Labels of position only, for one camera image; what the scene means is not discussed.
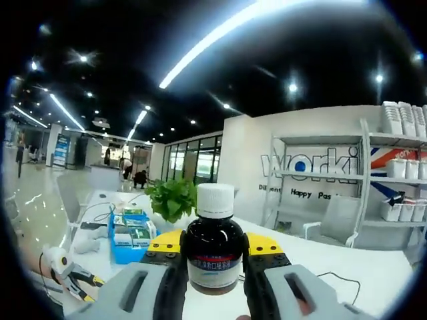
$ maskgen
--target green leaves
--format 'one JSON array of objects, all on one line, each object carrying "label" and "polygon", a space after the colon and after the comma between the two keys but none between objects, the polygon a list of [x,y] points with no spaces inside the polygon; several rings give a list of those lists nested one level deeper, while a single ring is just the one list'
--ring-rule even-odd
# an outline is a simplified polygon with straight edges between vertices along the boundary
[{"label": "green leaves", "polygon": [[191,215],[191,208],[196,206],[197,187],[186,180],[156,180],[152,187],[145,190],[151,199],[153,212],[159,213],[163,219],[175,223],[183,213]]}]

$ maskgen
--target bottle label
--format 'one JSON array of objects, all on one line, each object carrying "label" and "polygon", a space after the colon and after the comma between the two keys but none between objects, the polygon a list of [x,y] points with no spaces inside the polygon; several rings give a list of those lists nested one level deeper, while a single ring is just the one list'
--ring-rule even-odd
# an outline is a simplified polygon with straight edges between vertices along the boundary
[{"label": "bottle label", "polygon": [[241,271],[242,257],[204,255],[187,260],[189,278],[205,288],[224,288],[234,283]]}]

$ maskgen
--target white shelf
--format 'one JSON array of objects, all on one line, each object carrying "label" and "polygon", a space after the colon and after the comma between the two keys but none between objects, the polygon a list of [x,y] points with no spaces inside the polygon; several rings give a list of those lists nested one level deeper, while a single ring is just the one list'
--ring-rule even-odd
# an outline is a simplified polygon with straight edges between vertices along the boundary
[{"label": "white shelf", "polygon": [[369,137],[372,146],[407,148],[427,147],[427,138],[408,137],[406,135],[392,135],[390,133],[381,132],[370,133]]},{"label": "white shelf", "polygon": [[292,217],[310,219],[313,221],[321,221],[323,219],[323,216],[325,215],[324,212],[315,212],[304,208],[291,207],[289,205],[274,205],[270,206],[270,209],[274,211],[279,211],[280,213],[282,213],[282,215],[291,215]]},{"label": "white shelf", "polygon": [[308,135],[281,137],[276,139],[282,140],[287,145],[356,145],[362,140],[362,134],[359,135]]},{"label": "white shelf", "polygon": [[390,177],[371,177],[371,182],[382,182],[382,183],[403,183],[406,185],[427,185],[427,180],[411,180],[401,178],[390,178]]},{"label": "white shelf", "polygon": [[391,222],[391,221],[385,221],[382,218],[369,218],[365,217],[365,221],[363,222],[363,225],[369,225],[371,227],[392,227],[392,228],[411,228],[411,227],[423,227],[427,225],[427,222],[421,221],[421,222],[404,222],[404,221],[397,221],[397,222]]},{"label": "white shelf", "polygon": [[343,180],[358,180],[358,181],[363,180],[363,175],[342,175],[338,173],[315,173],[315,172],[300,172],[300,171],[289,171],[289,170],[273,170],[273,173],[277,173],[279,175],[291,175],[294,177],[307,177],[307,178],[319,178],[319,179],[343,179]]}]

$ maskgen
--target linear ceiling light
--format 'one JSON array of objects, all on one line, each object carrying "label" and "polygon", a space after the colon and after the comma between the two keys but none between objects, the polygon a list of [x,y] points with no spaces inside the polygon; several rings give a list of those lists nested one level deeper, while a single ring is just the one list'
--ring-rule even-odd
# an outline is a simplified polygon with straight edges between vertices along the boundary
[{"label": "linear ceiling light", "polygon": [[200,53],[205,51],[210,45],[221,39],[235,28],[244,23],[259,17],[266,13],[277,11],[292,5],[306,4],[307,2],[325,2],[325,3],[364,3],[367,0],[257,0],[254,4],[246,7],[226,22],[216,27],[211,33],[204,37],[197,45],[195,45],[175,67],[166,75],[165,79],[160,83],[159,87],[165,89],[180,73],[184,70]]},{"label": "linear ceiling light", "polygon": [[15,106],[15,105],[14,105],[14,106],[13,106],[13,108],[14,108],[16,111],[20,112],[22,115],[26,116],[28,119],[33,120],[34,122],[36,122],[36,123],[37,123],[37,124],[39,124],[40,126],[42,126],[42,127],[44,127],[44,128],[46,128],[46,129],[47,129],[47,126],[46,126],[46,125],[42,124],[40,121],[38,121],[38,120],[34,119],[32,116],[30,116],[30,115],[28,115],[27,113],[25,113],[24,111],[20,110],[20,108],[18,108],[17,106]]},{"label": "linear ceiling light", "polygon": [[147,115],[147,111],[143,110],[141,111],[141,113],[138,115],[138,118],[135,121],[135,125],[133,125],[132,130],[129,132],[129,135],[127,135],[127,140],[129,141],[130,139],[132,139],[133,134],[135,133],[136,127],[141,123],[141,121],[144,119],[144,117]]},{"label": "linear ceiling light", "polygon": [[66,110],[66,108],[58,101],[58,99],[56,99],[56,97],[55,97],[55,95],[53,94],[53,93],[51,93],[50,94],[50,96],[51,96],[51,98],[52,98],[52,100],[54,100],[54,102],[57,104],[57,106],[65,113],[65,115],[68,117],[68,118],[70,118],[70,120],[72,121],[72,122],[74,122],[75,123],[75,125],[76,126],[78,126],[83,132],[85,131],[85,128],[83,128],[82,126],[81,126],[81,124],[80,123],[78,123],[77,122],[77,120],[76,119],[74,119],[73,118],[73,116],[71,116],[70,114],[69,114],[69,112],[68,112],[68,110]]}]

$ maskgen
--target stacked white cups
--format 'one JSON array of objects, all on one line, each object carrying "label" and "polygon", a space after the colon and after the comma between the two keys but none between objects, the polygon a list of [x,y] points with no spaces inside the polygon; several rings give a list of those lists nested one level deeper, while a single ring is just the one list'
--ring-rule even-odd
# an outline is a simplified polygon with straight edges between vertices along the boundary
[{"label": "stacked white cups", "polygon": [[416,137],[415,116],[409,103],[399,101],[399,112],[402,118],[403,134],[409,137]]},{"label": "stacked white cups", "polygon": [[384,133],[393,135],[403,134],[402,117],[396,102],[385,101],[380,113],[381,128]]},{"label": "stacked white cups", "polygon": [[421,138],[427,137],[426,120],[422,108],[413,105],[412,112],[414,113],[416,136]]}]

